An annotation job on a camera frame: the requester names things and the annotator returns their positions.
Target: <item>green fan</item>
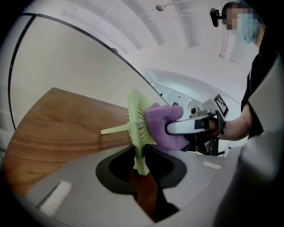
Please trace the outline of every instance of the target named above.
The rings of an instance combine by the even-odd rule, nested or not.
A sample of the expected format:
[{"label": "green fan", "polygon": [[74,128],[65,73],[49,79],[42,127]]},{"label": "green fan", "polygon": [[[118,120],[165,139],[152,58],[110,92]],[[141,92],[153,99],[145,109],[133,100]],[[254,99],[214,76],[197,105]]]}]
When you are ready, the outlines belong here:
[{"label": "green fan", "polygon": [[135,146],[135,164],[134,169],[138,170],[140,175],[147,175],[149,169],[145,163],[143,148],[145,144],[155,144],[151,136],[144,117],[144,110],[151,106],[146,97],[138,90],[133,89],[127,94],[128,104],[128,123],[126,125],[105,129],[101,134],[116,133],[128,130],[132,143]]}]

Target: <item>curved ceiling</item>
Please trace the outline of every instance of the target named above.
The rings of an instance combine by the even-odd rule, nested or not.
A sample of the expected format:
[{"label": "curved ceiling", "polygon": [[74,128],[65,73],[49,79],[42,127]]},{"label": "curved ceiling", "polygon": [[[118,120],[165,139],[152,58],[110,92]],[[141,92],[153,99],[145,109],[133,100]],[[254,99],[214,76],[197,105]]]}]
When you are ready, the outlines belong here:
[{"label": "curved ceiling", "polygon": [[[25,12],[65,20],[118,49],[139,70],[159,70],[210,84],[240,102],[257,54],[215,28],[210,8],[225,0],[35,0]],[[156,5],[164,11],[156,10]]]}]

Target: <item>wooden table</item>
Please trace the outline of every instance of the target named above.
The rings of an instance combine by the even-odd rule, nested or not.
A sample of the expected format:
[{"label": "wooden table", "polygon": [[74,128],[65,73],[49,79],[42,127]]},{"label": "wooden table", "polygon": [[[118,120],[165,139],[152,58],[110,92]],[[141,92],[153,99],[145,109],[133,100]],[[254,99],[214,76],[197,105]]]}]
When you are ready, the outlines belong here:
[{"label": "wooden table", "polygon": [[66,162],[132,143],[127,131],[101,135],[126,124],[126,108],[52,88],[18,125],[3,162],[13,193],[24,195]]}]

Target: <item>person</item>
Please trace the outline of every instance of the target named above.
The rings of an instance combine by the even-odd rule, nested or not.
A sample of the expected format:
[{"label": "person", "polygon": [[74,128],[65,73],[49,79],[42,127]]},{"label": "person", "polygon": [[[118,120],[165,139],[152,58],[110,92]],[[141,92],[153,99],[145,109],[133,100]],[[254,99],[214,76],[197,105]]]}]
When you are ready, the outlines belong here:
[{"label": "person", "polygon": [[[235,120],[225,122],[225,131],[220,137],[221,140],[237,141],[263,132],[261,123],[249,103],[249,97],[269,72],[278,53],[269,28],[258,20],[256,12],[248,5],[235,2],[225,4],[221,20],[228,30],[237,33],[246,43],[254,43],[259,48],[247,76],[247,88],[241,101],[241,115]],[[216,121],[209,121],[209,129],[211,136],[216,137]]]}]

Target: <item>purple cleaning cloth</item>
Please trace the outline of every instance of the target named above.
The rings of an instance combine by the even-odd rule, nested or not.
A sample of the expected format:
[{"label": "purple cleaning cloth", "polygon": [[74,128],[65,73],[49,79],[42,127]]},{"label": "purple cleaning cloth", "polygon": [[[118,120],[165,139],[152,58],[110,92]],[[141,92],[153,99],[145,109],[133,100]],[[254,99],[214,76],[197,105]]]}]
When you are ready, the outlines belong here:
[{"label": "purple cleaning cloth", "polygon": [[183,108],[181,106],[160,106],[157,102],[150,108],[144,110],[144,116],[148,130],[157,145],[182,150],[189,142],[182,135],[168,135],[165,131],[165,125],[168,122],[176,121],[183,116]]}]

